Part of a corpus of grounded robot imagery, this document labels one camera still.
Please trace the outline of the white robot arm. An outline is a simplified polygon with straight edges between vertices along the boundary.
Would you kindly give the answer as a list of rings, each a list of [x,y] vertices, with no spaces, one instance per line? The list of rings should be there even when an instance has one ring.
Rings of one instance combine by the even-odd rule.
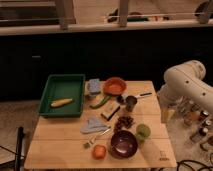
[[[183,97],[213,114],[213,87],[203,82],[205,75],[205,66],[197,60],[170,67],[164,72],[164,84],[157,92],[162,123],[168,121],[169,110],[176,107]]]

